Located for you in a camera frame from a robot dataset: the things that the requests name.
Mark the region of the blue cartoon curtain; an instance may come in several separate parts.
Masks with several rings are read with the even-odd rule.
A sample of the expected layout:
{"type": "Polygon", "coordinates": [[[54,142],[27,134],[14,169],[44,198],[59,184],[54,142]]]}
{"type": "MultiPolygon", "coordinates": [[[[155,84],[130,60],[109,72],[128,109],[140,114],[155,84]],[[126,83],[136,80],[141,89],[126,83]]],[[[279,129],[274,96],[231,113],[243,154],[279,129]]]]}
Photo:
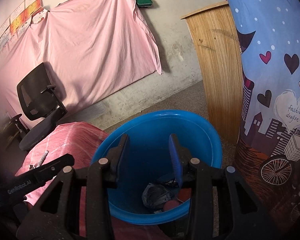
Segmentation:
{"type": "Polygon", "coordinates": [[[243,66],[234,165],[275,223],[300,216],[300,0],[228,0],[243,66]]]}

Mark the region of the wall certificates group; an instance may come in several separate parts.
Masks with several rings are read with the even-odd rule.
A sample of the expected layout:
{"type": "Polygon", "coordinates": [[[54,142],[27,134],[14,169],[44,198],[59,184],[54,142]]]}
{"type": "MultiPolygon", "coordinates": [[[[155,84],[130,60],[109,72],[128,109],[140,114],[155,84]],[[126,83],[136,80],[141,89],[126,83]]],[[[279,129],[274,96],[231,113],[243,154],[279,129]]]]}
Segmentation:
{"type": "Polygon", "coordinates": [[[0,26],[0,54],[10,51],[31,24],[32,16],[42,9],[42,0],[24,0],[0,26]]]}

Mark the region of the pink checkered table cloth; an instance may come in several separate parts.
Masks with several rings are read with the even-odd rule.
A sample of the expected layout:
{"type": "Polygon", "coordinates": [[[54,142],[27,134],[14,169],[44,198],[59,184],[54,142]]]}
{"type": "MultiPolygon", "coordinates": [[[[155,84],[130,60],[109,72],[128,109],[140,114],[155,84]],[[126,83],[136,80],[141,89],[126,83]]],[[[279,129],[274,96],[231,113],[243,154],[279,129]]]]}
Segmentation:
{"type": "MultiPolygon", "coordinates": [[[[58,125],[45,139],[26,155],[21,167],[15,172],[19,177],[44,166],[54,167],[57,174],[65,167],[87,167],[109,134],[86,122],[58,125]]],[[[156,225],[134,225],[111,218],[116,239],[169,239],[156,225]]]]}

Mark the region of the wooden desk shelf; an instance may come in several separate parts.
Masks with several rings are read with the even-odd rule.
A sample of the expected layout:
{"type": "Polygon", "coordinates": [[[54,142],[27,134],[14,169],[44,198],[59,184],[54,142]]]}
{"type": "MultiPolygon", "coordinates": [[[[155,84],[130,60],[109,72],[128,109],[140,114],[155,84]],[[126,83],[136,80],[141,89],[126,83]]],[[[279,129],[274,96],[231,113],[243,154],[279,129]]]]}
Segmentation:
{"type": "Polygon", "coordinates": [[[22,140],[18,122],[17,119],[12,119],[4,126],[3,135],[5,139],[5,149],[8,149],[15,140],[18,142],[21,142],[22,140]]]}

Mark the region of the pink wall sheet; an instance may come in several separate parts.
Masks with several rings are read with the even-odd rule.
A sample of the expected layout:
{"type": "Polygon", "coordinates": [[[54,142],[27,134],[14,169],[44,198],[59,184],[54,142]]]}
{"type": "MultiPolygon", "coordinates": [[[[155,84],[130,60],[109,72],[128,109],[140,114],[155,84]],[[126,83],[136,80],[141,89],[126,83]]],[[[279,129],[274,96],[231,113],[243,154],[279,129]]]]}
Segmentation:
{"type": "Polygon", "coordinates": [[[135,0],[68,0],[30,25],[0,66],[0,117],[21,113],[17,84],[41,63],[69,114],[162,73],[135,0]]]}

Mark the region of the green hanging basket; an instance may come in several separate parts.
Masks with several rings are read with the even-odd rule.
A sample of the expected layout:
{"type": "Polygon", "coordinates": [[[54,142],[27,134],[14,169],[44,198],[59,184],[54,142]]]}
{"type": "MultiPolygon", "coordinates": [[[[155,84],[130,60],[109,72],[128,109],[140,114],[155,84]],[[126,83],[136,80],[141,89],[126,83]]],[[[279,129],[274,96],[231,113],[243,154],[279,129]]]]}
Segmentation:
{"type": "Polygon", "coordinates": [[[149,8],[152,6],[152,0],[135,0],[138,8],[149,8]]]}

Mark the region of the red paper cup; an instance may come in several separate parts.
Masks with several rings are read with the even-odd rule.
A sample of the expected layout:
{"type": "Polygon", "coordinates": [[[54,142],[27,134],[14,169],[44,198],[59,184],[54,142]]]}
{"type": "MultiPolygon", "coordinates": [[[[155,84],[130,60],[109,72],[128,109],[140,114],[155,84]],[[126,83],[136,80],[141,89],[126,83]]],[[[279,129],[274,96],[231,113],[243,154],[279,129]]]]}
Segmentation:
{"type": "Polygon", "coordinates": [[[178,207],[179,205],[183,204],[187,200],[189,200],[191,197],[191,189],[181,189],[178,193],[177,196],[174,197],[172,200],[169,200],[166,202],[163,206],[163,211],[168,211],[171,210],[175,207],[178,207]]]}

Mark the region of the blue plastic bucket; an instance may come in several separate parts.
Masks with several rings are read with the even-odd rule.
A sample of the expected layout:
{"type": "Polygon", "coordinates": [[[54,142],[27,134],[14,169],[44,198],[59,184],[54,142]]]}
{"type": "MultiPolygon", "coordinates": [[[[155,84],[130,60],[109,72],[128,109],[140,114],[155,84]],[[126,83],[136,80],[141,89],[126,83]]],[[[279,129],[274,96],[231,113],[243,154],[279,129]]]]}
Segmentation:
{"type": "Polygon", "coordinates": [[[215,128],[203,117],[188,111],[163,110],[139,116],[110,133],[93,155],[92,162],[105,157],[128,135],[119,168],[116,189],[109,189],[110,214],[136,225],[158,225],[184,218],[190,202],[161,213],[147,211],[142,193],[149,183],[174,177],[168,139],[175,134],[179,144],[207,165],[220,168],[222,144],[215,128]]]}

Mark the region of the white stick sachet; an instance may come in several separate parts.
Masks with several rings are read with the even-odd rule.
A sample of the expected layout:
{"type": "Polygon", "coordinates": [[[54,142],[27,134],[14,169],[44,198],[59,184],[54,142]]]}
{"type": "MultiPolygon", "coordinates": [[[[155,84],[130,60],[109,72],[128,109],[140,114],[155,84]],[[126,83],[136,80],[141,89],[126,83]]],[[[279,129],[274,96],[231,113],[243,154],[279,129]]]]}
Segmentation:
{"type": "Polygon", "coordinates": [[[38,167],[42,166],[42,164],[43,164],[44,160],[46,159],[48,153],[49,153],[49,151],[45,151],[44,154],[42,155],[42,157],[40,158],[40,160],[36,164],[34,164],[34,165],[30,164],[29,165],[29,170],[33,170],[35,168],[38,168],[38,167]]]}

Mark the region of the grey newspaper bag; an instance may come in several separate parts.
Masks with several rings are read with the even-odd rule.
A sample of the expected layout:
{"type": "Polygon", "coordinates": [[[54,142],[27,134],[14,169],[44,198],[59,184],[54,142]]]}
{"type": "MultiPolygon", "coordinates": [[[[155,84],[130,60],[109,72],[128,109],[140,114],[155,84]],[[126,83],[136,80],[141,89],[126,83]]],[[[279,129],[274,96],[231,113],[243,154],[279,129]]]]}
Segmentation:
{"type": "Polygon", "coordinates": [[[142,202],[149,209],[162,209],[164,204],[174,197],[174,193],[164,186],[149,183],[142,193],[142,202]]]}

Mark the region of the wooden cabinet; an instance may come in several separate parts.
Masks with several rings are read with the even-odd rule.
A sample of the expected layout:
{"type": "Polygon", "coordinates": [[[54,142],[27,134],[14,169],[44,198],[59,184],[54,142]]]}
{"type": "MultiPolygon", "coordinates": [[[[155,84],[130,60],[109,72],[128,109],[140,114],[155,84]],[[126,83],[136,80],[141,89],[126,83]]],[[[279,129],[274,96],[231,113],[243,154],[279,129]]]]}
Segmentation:
{"type": "Polygon", "coordinates": [[[235,144],[242,110],[242,62],[234,19],[227,1],[182,17],[186,21],[203,78],[209,122],[235,144]]]}

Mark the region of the black office chair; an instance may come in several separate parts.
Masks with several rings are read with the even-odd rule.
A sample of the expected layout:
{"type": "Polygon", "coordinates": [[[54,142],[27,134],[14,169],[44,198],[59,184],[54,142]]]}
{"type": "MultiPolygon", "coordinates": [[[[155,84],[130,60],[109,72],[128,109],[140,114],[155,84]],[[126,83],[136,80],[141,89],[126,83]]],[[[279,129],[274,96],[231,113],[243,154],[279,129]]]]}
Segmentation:
{"type": "Polygon", "coordinates": [[[33,149],[55,130],[57,122],[66,115],[66,107],[55,93],[55,88],[43,62],[18,83],[17,94],[23,114],[31,121],[42,118],[32,129],[26,129],[21,123],[21,114],[10,119],[10,123],[24,135],[19,142],[22,151],[33,149]]]}

